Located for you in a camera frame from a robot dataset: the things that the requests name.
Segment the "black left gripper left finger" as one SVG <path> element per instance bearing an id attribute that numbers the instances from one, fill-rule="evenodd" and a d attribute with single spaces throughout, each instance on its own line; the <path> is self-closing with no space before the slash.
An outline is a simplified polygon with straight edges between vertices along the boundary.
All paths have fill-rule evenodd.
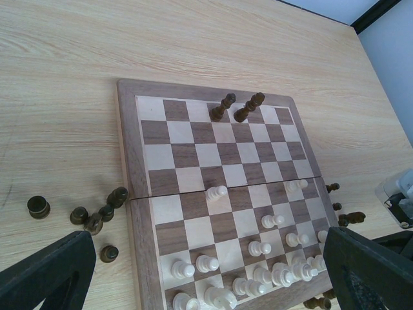
<path id="1" fill-rule="evenodd" d="M 74 231 L 1 271 L 1 309 L 82 309 L 96 266 L 87 231 Z"/>

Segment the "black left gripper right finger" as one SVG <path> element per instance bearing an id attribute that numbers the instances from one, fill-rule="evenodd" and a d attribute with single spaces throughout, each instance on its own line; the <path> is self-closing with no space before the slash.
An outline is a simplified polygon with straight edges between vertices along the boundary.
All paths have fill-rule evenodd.
<path id="1" fill-rule="evenodd" d="M 412 231 L 369 240 L 331 227 L 323 257 L 342 309 L 412 309 Z"/>

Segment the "dark king chess piece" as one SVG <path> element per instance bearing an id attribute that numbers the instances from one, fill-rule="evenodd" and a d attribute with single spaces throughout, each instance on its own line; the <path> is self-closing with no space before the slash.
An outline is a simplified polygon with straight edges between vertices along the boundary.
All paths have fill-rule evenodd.
<path id="1" fill-rule="evenodd" d="M 245 103 L 245 106 L 234 113 L 234 119 L 238 123 L 244 122 L 247 119 L 250 112 L 255 111 L 265 100 L 265 95 L 262 92 L 254 94 L 250 100 Z"/>

